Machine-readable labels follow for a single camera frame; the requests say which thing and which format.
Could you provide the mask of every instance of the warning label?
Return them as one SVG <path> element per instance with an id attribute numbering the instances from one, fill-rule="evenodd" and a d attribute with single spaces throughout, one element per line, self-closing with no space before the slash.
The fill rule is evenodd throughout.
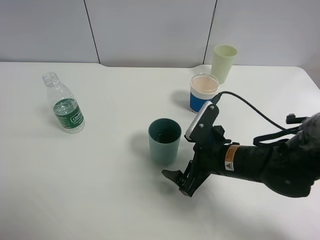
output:
<path id="1" fill-rule="evenodd" d="M 235 170 L 234 169 L 234 158 L 235 158 L 235 154 L 236 154 L 238 147 L 239 147 L 238 145 L 232 145 L 226 151 L 225 159 L 224 159 L 225 170 L 228 170 L 228 171 Z"/>

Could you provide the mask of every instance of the robotic arm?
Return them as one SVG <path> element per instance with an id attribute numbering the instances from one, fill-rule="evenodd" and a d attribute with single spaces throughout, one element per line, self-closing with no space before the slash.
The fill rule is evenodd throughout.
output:
<path id="1" fill-rule="evenodd" d="M 256 137 L 254 146 L 243 146 L 225 139 L 223 127 L 213 126 L 219 114 L 216 104 L 222 94 L 231 94 L 243 100 L 282 131 Z M 221 92 L 203 105 L 185 133 L 187 141 L 195 145 L 193 160 L 184 173 L 180 170 L 163 170 L 162 174 L 189 197 L 210 174 L 264 183 L 274 192 L 287 197 L 306 197 L 314 181 L 320 177 L 320 113 L 309 118 L 297 118 L 290 114 L 286 123 L 302 124 L 285 129 L 240 96 Z M 288 134 L 295 136 L 272 143 L 261 142 Z"/>

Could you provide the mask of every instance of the green bottle label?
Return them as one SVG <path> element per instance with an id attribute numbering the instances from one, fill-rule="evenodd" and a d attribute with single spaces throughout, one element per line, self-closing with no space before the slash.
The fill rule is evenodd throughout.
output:
<path id="1" fill-rule="evenodd" d="M 71 98 L 58 101 L 53 107 L 53 112 L 65 129 L 74 129 L 84 121 L 78 103 Z"/>

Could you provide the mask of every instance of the orange label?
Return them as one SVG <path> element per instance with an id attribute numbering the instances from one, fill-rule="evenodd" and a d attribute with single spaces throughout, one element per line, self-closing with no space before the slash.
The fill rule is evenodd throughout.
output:
<path id="1" fill-rule="evenodd" d="M 240 147 L 240 146 L 239 145 L 232 145 L 228 148 L 228 150 L 226 151 L 226 154 L 225 154 L 225 159 L 224 159 L 225 162 L 229 162 L 229 163 L 234 162 L 235 154 L 236 154 L 238 147 Z"/>

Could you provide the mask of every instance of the black cable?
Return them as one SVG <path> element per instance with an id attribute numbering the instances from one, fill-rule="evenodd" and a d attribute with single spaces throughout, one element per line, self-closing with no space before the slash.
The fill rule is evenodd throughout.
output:
<path id="1" fill-rule="evenodd" d="M 212 102 L 214 104 L 217 104 L 217 102 L 220 100 L 221 95 L 222 94 L 229 94 L 232 95 L 238 99 L 240 99 L 241 101 L 243 101 L 244 103 L 246 103 L 250 108 L 252 108 L 255 112 L 257 112 L 261 117 L 263 117 L 265 120 L 267 120 L 269 123 L 271 123 L 272 125 L 276 126 L 277 128 L 281 129 L 281 130 L 286 130 L 284 127 L 278 125 L 277 123 L 275 123 L 274 121 L 272 121 L 270 118 L 268 118 L 266 115 L 264 115 L 262 112 L 260 112 L 256 107 L 254 107 L 250 102 L 248 102 L 247 100 L 245 100 L 244 98 L 242 98 L 241 96 L 231 92 L 231 91 L 222 91 L 219 92 L 213 99 Z"/>

